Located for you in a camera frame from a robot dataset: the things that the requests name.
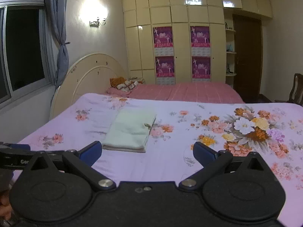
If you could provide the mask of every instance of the cream headboard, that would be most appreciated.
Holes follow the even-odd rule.
[[[104,93],[110,87],[109,79],[115,76],[127,78],[122,66],[109,55],[93,53],[78,60],[55,92],[49,119],[59,115],[83,94]]]

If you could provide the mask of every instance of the gray curtain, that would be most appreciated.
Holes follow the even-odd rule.
[[[63,83],[69,69],[69,53],[66,48],[65,11],[67,0],[45,0],[46,11],[54,36],[60,44],[55,76],[56,89]]]

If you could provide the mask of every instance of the folded towel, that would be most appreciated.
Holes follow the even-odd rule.
[[[146,152],[146,143],[156,114],[148,109],[123,109],[112,123],[104,149]]]

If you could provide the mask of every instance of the chair backrest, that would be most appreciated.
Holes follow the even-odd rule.
[[[298,80],[298,84],[297,84],[296,92],[294,93],[295,87],[296,87],[296,79]],[[290,92],[288,102],[295,103],[295,104],[298,104],[298,105],[302,106],[303,105],[303,97],[301,97],[302,96],[302,91],[303,91],[303,75],[299,74],[299,73],[296,73],[294,75],[294,85],[293,85],[292,90]]]

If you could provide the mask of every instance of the window sill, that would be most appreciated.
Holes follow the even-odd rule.
[[[2,115],[3,113],[6,113],[7,111],[9,111],[10,109],[20,105],[22,102],[25,102],[26,100],[31,99],[32,97],[46,91],[49,88],[54,88],[54,92],[55,92],[55,87],[53,83],[48,83],[45,86],[42,86],[16,100],[7,100],[5,103],[1,103],[0,104],[0,115]]]

